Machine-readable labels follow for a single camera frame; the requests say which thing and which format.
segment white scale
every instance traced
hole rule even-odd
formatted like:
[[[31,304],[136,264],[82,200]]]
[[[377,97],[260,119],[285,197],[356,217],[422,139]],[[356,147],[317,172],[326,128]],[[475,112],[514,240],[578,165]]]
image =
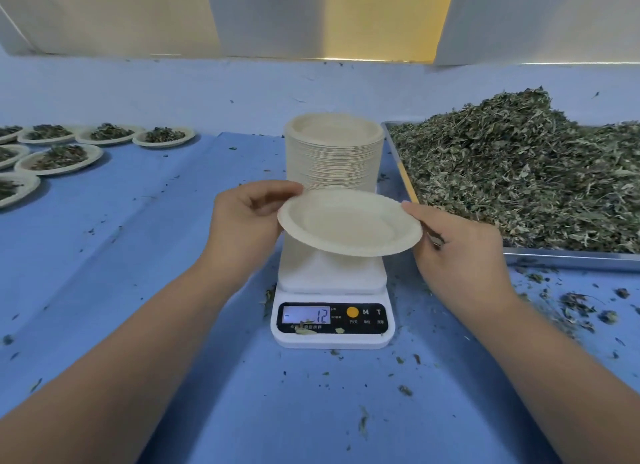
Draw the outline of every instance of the white scale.
[[[347,257],[285,234],[271,332],[284,347],[379,349],[396,332],[382,257]]]

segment metal tray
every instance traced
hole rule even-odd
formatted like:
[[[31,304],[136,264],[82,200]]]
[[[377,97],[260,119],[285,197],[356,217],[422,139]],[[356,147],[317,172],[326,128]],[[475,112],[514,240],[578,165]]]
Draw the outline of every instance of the metal tray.
[[[383,122],[382,128],[385,131],[391,154],[396,161],[396,165],[402,177],[404,188],[412,202],[418,202],[418,197],[411,184],[408,174],[404,169],[402,160],[396,150],[388,127],[410,122]],[[582,270],[603,270],[614,272],[636,272],[640,273],[640,255],[628,253],[599,253],[595,251],[574,251],[574,250],[545,250],[537,248],[504,248],[504,257],[508,265],[528,266],[528,267],[548,267],[558,269],[582,269]]]

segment forearm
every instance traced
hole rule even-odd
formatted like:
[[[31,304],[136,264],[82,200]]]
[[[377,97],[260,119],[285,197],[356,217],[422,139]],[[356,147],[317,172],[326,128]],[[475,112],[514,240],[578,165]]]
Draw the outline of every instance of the forearm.
[[[501,314],[465,323],[564,462],[637,462],[640,395],[535,309],[514,294]]]
[[[199,270],[0,420],[0,462],[135,462],[236,289]]]

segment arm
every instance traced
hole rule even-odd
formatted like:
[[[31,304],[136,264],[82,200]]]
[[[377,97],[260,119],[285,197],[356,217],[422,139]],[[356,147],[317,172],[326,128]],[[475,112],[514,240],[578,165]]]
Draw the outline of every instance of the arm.
[[[640,395],[556,330],[515,293],[490,225],[403,203],[440,234],[414,252],[429,288],[487,348],[560,458],[567,463],[635,463]]]
[[[220,309],[273,250],[277,209],[301,191],[262,181],[220,194],[198,261],[0,420],[0,462],[135,462]]]

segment person's left hand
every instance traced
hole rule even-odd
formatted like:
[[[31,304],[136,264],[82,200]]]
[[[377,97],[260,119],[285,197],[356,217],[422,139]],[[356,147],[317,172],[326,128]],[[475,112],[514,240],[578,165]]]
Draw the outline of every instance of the person's left hand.
[[[302,191],[291,181],[258,181],[218,194],[198,263],[239,289],[273,251],[282,232],[278,209]]]

